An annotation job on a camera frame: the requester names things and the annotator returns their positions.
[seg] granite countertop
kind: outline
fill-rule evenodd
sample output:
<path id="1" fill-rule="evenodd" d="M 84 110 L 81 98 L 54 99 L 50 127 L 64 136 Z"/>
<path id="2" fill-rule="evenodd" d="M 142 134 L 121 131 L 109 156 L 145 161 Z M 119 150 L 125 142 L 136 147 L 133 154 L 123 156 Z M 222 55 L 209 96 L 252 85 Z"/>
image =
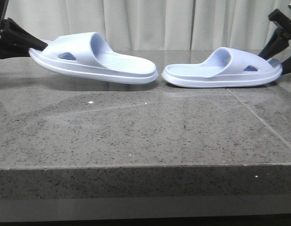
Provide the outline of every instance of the granite countertop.
<path id="1" fill-rule="evenodd" d="M 159 75 L 211 53 L 118 52 L 153 61 Z M 291 194 L 291 74 L 185 89 L 0 60 L 0 200 L 245 194 Z"/>

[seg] tile seam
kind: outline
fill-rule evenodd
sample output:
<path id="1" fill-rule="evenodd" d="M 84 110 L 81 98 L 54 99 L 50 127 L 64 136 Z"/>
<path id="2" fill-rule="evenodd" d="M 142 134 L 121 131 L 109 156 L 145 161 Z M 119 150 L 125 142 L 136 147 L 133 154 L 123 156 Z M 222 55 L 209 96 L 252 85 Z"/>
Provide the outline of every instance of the tile seam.
<path id="1" fill-rule="evenodd" d="M 197 64 L 199 64 L 199 62 L 195 58 L 193 58 L 187 50 L 184 50 L 184 51 L 185 51 L 185 53 L 187 53 L 187 55 L 189 55 L 191 57 L 191 59 L 193 59 Z"/>
<path id="2" fill-rule="evenodd" d="M 275 129 L 273 129 L 264 119 L 262 119 L 255 111 L 253 111 L 248 105 L 246 105 L 237 95 L 227 89 L 231 95 L 233 95 L 243 106 L 245 106 L 248 111 L 250 111 L 261 123 L 264 124 L 273 134 L 275 134 L 289 149 L 291 149 L 291 144 L 286 141 Z"/>

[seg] black mechanical holder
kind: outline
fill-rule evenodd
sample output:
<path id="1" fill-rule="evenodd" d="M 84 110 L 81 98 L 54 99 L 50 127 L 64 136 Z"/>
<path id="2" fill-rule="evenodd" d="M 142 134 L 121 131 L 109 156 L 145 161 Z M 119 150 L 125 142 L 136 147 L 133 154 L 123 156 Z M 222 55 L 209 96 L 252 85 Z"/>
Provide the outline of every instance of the black mechanical holder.
<path id="1" fill-rule="evenodd" d="M 47 43 L 37 39 L 17 25 L 4 19 L 9 0 L 0 0 L 0 59 L 29 57 L 29 48 L 43 51 Z"/>
<path id="2" fill-rule="evenodd" d="M 278 9 L 270 13 L 268 17 L 278 28 L 276 28 L 270 41 L 259 54 L 265 60 L 286 49 L 289 46 L 289 40 L 291 40 L 291 20 Z M 282 65 L 282 74 L 291 73 L 291 57 L 286 59 Z"/>

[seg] curtain fold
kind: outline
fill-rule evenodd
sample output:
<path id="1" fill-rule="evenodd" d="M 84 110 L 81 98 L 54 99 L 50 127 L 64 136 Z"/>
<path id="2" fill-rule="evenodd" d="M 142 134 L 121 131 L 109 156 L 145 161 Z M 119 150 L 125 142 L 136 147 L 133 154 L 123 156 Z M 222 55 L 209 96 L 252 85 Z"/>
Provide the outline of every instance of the curtain fold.
<path id="1" fill-rule="evenodd" d="M 291 0 L 10 0 L 6 16 L 40 39 L 99 32 L 113 49 L 262 49 Z"/>

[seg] slide sandal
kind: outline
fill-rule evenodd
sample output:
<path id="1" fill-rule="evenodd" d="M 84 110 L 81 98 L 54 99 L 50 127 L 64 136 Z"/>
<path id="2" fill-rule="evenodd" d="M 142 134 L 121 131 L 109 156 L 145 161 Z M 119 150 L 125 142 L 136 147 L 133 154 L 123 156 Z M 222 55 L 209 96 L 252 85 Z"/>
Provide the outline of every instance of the slide sandal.
<path id="1" fill-rule="evenodd" d="M 201 64 L 166 66 L 163 78 L 171 84 L 189 88 L 258 86 L 281 76 L 282 64 L 245 51 L 221 47 Z"/>
<path id="2" fill-rule="evenodd" d="M 43 51 L 29 49 L 40 66 L 65 75 L 125 84 L 146 84 L 158 72 L 153 62 L 115 53 L 96 32 L 60 36 Z"/>

